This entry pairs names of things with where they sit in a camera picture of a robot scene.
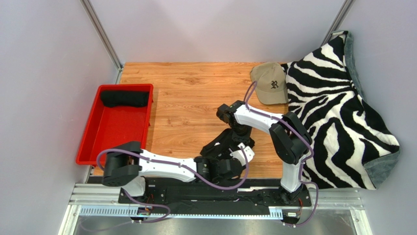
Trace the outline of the black printed t-shirt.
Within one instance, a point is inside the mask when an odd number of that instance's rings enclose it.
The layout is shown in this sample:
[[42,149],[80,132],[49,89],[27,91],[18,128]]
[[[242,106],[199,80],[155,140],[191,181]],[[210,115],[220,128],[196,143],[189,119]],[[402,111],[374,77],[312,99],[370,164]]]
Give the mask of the black printed t-shirt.
[[227,159],[232,152],[240,149],[238,147],[240,143],[249,147],[255,145],[255,141],[248,135],[239,136],[231,128],[227,128],[214,140],[203,146],[200,155],[211,159]]

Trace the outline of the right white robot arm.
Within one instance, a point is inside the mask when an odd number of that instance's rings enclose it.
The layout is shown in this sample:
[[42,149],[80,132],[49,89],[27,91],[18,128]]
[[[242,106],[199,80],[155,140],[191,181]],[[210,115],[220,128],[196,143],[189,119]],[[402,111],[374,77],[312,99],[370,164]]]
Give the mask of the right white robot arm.
[[281,187],[288,193],[301,187],[302,164],[314,156],[314,150],[310,134],[295,113],[270,113],[238,100],[231,105],[222,104],[216,115],[239,138],[248,138],[252,128],[269,134],[276,154],[283,161]]

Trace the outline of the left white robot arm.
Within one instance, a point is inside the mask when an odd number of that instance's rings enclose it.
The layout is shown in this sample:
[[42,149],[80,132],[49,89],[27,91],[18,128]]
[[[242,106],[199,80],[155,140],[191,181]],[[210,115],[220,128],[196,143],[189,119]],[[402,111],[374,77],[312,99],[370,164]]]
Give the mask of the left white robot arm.
[[101,151],[96,158],[103,170],[102,184],[123,189],[131,196],[143,196],[146,177],[162,177],[184,183],[202,181],[220,189],[241,186],[248,176],[248,164],[255,153],[250,145],[239,143],[225,158],[173,158],[142,149],[139,141],[131,141]]

